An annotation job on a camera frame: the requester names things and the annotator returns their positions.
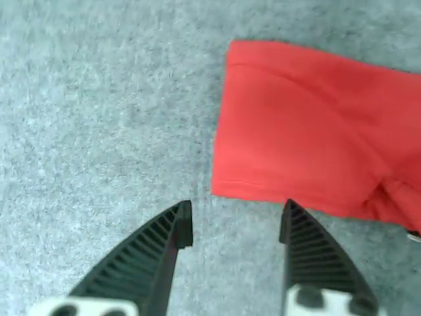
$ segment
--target red towel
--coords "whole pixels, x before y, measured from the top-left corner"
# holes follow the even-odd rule
[[[212,193],[421,232],[421,75],[234,41]]]

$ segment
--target carpet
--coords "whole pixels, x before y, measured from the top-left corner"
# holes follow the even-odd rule
[[[417,0],[0,0],[0,315],[66,294],[182,199],[195,244],[168,315],[277,315],[282,206],[209,194],[228,44],[421,72],[420,15]],[[420,245],[392,224],[314,215],[398,315]]]

